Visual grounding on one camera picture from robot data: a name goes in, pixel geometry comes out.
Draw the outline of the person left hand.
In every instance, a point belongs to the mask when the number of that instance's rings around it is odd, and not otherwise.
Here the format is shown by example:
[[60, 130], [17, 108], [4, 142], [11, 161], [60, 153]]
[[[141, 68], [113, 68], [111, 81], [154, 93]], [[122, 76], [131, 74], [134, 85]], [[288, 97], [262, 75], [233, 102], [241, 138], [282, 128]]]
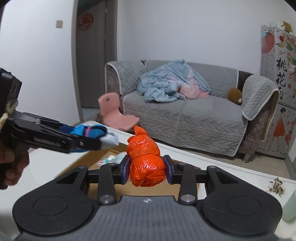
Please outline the person left hand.
[[9, 169], [4, 174], [4, 184], [7, 186], [14, 186], [20, 180], [23, 170], [29, 165], [29, 152], [26, 151], [22, 157], [15, 161], [15, 153], [6, 147], [1, 140], [1, 170], [4, 165], [8, 165]]

